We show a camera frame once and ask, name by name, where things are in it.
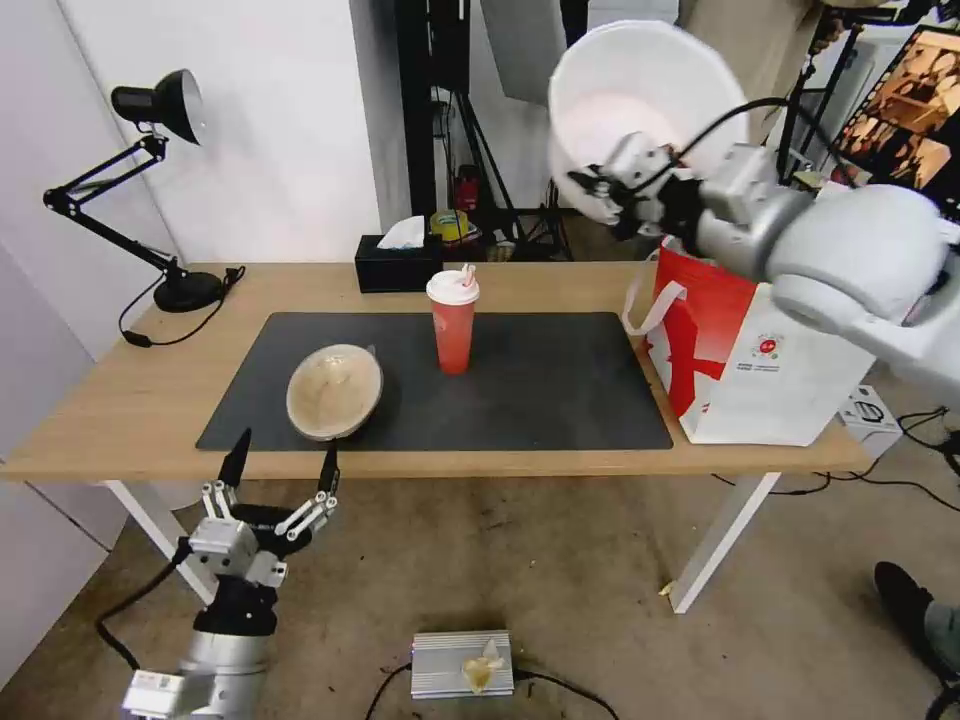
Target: white table leg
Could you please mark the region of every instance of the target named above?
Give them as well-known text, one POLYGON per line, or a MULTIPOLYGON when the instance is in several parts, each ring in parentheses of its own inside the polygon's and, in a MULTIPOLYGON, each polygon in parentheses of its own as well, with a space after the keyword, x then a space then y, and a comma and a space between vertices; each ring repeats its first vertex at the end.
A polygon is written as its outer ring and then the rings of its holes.
POLYGON ((780 473, 737 478, 737 486, 732 489, 730 497, 720 508, 720 514, 670 590, 670 604, 675 613, 682 614, 690 609, 779 478, 780 473))
MULTIPOLYGON (((157 491, 148 482, 124 482, 107 480, 104 482, 123 506, 133 515, 144 532, 160 548, 160 552, 169 559, 177 549, 177 540, 188 535, 167 505, 157 495, 157 491)), ((205 605, 213 602, 217 591, 217 581, 213 574, 201 565, 195 557, 181 563, 180 574, 187 584, 200 596, 205 605)))

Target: lamp base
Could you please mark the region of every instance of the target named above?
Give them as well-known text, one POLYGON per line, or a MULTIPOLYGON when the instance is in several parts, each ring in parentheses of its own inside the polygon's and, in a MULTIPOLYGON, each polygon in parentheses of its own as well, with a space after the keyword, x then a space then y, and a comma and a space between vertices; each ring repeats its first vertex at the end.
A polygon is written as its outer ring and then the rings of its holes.
POLYGON ((190 312, 218 302, 223 297, 223 281, 216 275, 188 272, 168 275, 153 291, 153 301, 164 312, 190 312))

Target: paper bag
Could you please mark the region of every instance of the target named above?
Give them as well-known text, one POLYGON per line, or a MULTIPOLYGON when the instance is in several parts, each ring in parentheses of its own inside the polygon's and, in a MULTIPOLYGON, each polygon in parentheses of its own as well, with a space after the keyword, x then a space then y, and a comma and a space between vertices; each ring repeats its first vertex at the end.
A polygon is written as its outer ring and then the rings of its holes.
POLYGON ((806 446, 860 383, 874 357, 784 315, 770 286, 692 258, 668 239, 643 324, 622 321, 645 345, 694 443, 806 446))

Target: crumpled paper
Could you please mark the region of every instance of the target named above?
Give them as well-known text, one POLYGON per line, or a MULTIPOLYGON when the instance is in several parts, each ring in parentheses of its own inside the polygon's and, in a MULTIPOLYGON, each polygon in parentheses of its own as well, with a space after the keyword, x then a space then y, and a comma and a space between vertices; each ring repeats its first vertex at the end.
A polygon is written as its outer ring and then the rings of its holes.
POLYGON ((494 671, 502 668, 503 663, 504 660, 497 652, 497 646, 493 642, 493 638, 490 638, 487 640, 480 657, 463 662, 463 676, 467 679, 471 692, 474 695, 479 695, 486 690, 490 680, 493 679, 494 671))
POLYGON ((394 224, 377 243, 380 250, 410 250, 423 247, 423 215, 414 215, 394 224))

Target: bowl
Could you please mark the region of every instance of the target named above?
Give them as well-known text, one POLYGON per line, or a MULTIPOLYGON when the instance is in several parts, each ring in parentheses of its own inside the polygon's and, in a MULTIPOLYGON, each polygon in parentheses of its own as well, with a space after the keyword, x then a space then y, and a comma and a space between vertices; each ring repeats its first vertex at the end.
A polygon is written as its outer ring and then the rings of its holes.
POLYGON ((287 385, 287 416, 304 437, 327 441, 363 425, 383 392, 383 371, 372 352, 329 345, 308 355, 287 385))

